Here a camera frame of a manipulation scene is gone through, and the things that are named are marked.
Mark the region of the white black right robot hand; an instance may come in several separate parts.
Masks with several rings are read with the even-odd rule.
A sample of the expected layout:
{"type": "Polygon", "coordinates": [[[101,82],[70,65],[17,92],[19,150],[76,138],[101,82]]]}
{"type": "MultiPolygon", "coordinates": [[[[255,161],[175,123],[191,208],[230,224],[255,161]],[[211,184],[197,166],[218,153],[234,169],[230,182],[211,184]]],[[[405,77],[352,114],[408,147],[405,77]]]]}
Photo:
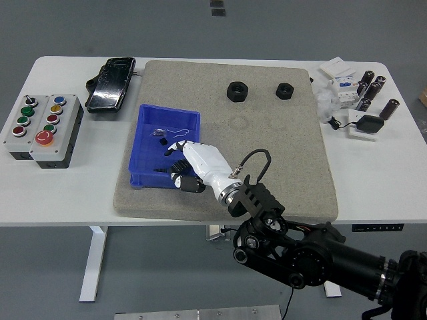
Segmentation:
{"type": "Polygon", "coordinates": [[[243,183],[220,151],[213,145],[183,140],[170,145],[164,155],[177,150],[183,153],[201,182],[213,189],[218,202],[228,205],[243,183]]]}

